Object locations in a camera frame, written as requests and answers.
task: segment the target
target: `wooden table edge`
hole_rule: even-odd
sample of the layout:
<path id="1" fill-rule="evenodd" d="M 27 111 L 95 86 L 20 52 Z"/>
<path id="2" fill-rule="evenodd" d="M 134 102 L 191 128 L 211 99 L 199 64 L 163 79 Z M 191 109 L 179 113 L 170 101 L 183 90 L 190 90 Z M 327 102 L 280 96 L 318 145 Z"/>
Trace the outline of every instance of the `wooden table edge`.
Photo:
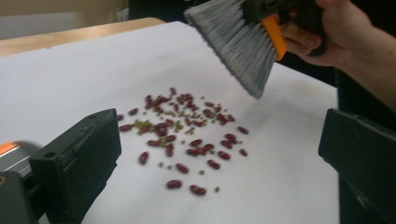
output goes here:
<path id="1" fill-rule="evenodd" d="M 30 35 L 0 40 L 0 57 L 34 49 L 50 48 L 52 46 L 78 42 L 81 40 L 94 39 L 104 35 L 119 34 L 164 23 L 164 21 L 155 18 L 144 18 L 43 35 Z"/>

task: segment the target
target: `orange part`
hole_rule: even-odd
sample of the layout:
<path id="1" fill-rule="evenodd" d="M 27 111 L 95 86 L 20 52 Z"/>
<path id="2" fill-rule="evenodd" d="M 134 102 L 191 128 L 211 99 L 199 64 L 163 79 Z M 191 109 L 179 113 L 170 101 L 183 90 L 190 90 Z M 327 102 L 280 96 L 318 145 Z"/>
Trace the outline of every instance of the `orange part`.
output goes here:
<path id="1" fill-rule="evenodd" d="M 280 61 L 286 53 L 286 45 L 285 41 L 283 40 L 283 36 L 280 33 L 279 27 L 277 26 L 276 18 L 274 15 L 271 15 L 262 19 L 261 23 L 273 42 L 274 48 L 276 50 L 276 60 Z"/>
<path id="2" fill-rule="evenodd" d="M 3 145 L 0 146 L 0 156 L 3 155 L 4 153 L 10 151 L 12 148 L 17 147 L 18 145 L 13 143 L 13 142 L 6 142 Z"/>

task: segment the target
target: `black device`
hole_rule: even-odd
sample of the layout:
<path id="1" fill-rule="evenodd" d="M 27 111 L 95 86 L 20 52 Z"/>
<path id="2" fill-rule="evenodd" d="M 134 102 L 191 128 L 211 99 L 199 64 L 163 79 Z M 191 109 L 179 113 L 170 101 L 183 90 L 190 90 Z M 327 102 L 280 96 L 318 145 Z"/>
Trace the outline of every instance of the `black device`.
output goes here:
<path id="1" fill-rule="evenodd" d="M 329 109 L 318 154 L 347 182 L 362 207 L 396 223 L 396 132 Z"/>
<path id="2" fill-rule="evenodd" d="M 46 213 L 50 223 L 80 223 L 120 154 L 116 110 L 89 115 L 30 156 L 27 174 L 0 172 L 1 222 L 37 223 Z"/>

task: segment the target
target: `finger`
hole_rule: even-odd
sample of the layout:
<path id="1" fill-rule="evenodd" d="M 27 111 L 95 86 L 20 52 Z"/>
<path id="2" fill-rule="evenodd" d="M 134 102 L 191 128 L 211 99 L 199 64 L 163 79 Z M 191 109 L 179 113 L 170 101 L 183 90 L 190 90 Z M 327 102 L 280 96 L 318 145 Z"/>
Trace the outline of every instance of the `finger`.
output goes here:
<path id="1" fill-rule="evenodd" d="M 311 49 L 306 48 L 305 46 L 293 41 L 292 39 L 285 38 L 285 45 L 288 52 L 293 54 L 307 55 L 311 52 Z"/>
<path id="2" fill-rule="evenodd" d="M 300 28 L 293 21 L 279 26 L 279 29 L 285 38 L 292 40 L 293 42 L 296 42 L 307 49 L 315 49 L 321 43 L 319 35 Z"/>
<path id="3" fill-rule="evenodd" d="M 349 2 L 349 0 L 317 0 L 318 6 L 322 7 L 323 9 L 339 7 L 347 2 Z"/>

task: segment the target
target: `scattered seed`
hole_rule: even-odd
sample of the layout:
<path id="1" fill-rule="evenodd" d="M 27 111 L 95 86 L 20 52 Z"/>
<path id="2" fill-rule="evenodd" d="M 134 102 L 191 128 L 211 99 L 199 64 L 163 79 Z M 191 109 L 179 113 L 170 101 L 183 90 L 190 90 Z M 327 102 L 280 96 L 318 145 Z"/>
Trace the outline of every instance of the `scattered seed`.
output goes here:
<path id="1" fill-rule="evenodd" d="M 228 154 L 227 152 L 224 152 L 224 151 L 218 151 L 218 155 L 220 158 L 222 158 L 226 161 L 231 158 L 230 154 Z"/>
<path id="2" fill-rule="evenodd" d="M 173 151 L 174 151 L 174 147 L 172 143 L 166 146 L 166 156 L 172 157 Z"/>
<path id="3" fill-rule="evenodd" d="M 209 164 L 209 166 L 211 166 L 215 170 L 218 170 L 220 168 L 220 164 L 213 160 L 208 160 L 207 164 Z"/>
<path id="4" fill-rule="evenodd" d="M 117 115 L 117 121 L 123 120 L 123 115 Z"/>
<path id="5" fill-rule="evenodd" d="M 248 134 L 248 129 L 244 128 L 244 127 L 238 127 L 238 131 L 244 134 Z"/>
<path id="6" fill-rule="evenodd" d="M 156 140 L 148 140 L 148 145 L 151 147 L 158 147 L 161 144 L 160 141 L 156 141 Z"/>
<path id="7" fill-rule="evenodd" d="M 181 185 L 181 180 L 170 180 L 166 183 L 166 187 L 169 189 L 180 189 Z"/>
<path id="8" fill-rule="evenodd" d="M 128 112 L 129 115 L 133 116 L 135 114 L 137 114 L 138 108 L 132 109 Z"/>
<path id="9" fill-rule="evenodd" d="M 196 139 L 196 140 L 190 142 L 190 146 L 197 147 L 197 146 L 201 145 L 201 143 L 202 143 L 202 139 Z"/>
<path id="10" fill-rule="evenodd" d="M 244 157 L 248 155 L 247 151 L 244 148 L 239 149 L 239 153 L 241 153 L 241 155 Z"/>
<path id="11" fill-rule="evenodd" d="M 181 163 L 177 163 L 176 168 L 183 174 L 187 174 L 189 172 L 189 168 L 187 168 L 186 165 Z"/>
<path id="12" fill-rule="evenodd" d="M 196 195 L 205 195 L 206 194 L 206 189 L 205 188 L 201 188 L 198 187 L 196 185 L 191 185 L 190 186 L 190 190 L 192 193 L 196 194 Z"/>
<path id="13" fill-rule="evenodd" d="M 120 126 L 120 132 L 128 132 L 134 127 L 133 124 L 125 124 Z"/>
<path id="14" fill-rule="evenodd" d="M 231 145 L 231 143 L 229 141 L 221 140 L 220 143 L 221 143 L 222 146 L 227 147 L 228 149 L 233 148 L 233 145 Z"/>
<path id="15" fill-rule="evenodd" d="M 147 151 L 143 152 L 139 156 L 139 162 L 142 165 L 145 165 L 147 163 L 148 159 L 149 159 L 149 153 Z"/>

